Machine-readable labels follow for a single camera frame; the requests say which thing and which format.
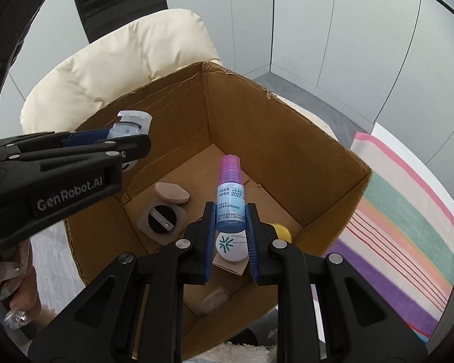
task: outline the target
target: purple bottle cap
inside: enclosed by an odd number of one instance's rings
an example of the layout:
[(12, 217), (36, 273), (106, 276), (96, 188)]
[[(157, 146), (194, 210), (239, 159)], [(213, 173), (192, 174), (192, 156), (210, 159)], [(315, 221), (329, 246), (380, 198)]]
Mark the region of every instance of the purple bottle cap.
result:
[(236, 155), (226, 155), (220, 162), (219, 185), (227, 182), (242, 184), (241, 160)]

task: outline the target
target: metal screw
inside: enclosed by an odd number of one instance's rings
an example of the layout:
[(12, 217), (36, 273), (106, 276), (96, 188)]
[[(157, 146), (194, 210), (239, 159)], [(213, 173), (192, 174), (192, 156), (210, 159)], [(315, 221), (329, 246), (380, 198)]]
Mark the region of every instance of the metal screw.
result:
[(288, 246), (288, 242), (286, 242), (285, 240), (282, 240), (282, 239), (276, 239), (272, 242), (272, 246), (274, 248), (282, 249), (282, 248), (286, 248)]
[(343, 262), (343, 257), (338, 253), (331, 253), (328, 256), (328, 259), (330, 260), (331, 263), (334, 263), (335, 265), (339, 265), (340, 263)]
[(175, 246), (177, 246), (178, 248), (188, 248), (190, 247), (190, 241), (189, 239), (180, 239), (180, 240), (177, 240), (177, 242), (175, 243)]
[(132, 253), (122, 253), (117, 259), (122, 263), (122, 264), (127, 264), (130, 263), (134, 259), (134, 255)]

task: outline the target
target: striped cloth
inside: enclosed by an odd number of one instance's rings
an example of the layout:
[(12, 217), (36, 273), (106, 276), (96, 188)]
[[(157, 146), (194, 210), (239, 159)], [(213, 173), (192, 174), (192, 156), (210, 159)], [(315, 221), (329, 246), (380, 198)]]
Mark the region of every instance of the striped cloth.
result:
[(373, 177), (327, 254), (344, 256), (427, 341), (454, 284), (454, 216), (379, 139), (358, 132), (351, 150)]

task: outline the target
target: green stripe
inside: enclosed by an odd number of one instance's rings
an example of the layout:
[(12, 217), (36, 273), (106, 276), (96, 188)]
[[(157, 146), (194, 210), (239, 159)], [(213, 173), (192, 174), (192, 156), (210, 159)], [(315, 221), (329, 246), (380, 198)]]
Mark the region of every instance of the green stripe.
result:
[(375, 172), (364, 197), (419, 247), (451, 285), (454, 284), (454, 254), (407, 199)]

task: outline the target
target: small cardboard box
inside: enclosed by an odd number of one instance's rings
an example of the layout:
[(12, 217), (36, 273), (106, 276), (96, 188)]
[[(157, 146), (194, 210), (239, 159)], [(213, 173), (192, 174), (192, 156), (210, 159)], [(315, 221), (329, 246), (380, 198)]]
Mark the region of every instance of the small cardboard box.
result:
[[(215, 201), (220, 160), (241, 159), (246, 203), (261, 221), (285, 225), (293, 243), (314, 255), (341, 233), (371, 176), (370, 168), (297, 111), (256, 83), (210, 62), (192, 64), (124, 95), (79, 128), (110, 127), (120, 110), (153, 115), (151, 152), (124, 173), (123, 191), (68, 219), (79, 274), (90, 282), (125, 251), (143, 256), (161, 246), (137, 229), (155, 182), (190, 193), (189, 222)], [(199, 303), (217, 287), (230, 300), (208, 315)], [(214, 266), (206, 286), (185, 286), (183, 358), (243, 330), (276, 305), (275, 286), (256, 286)]]

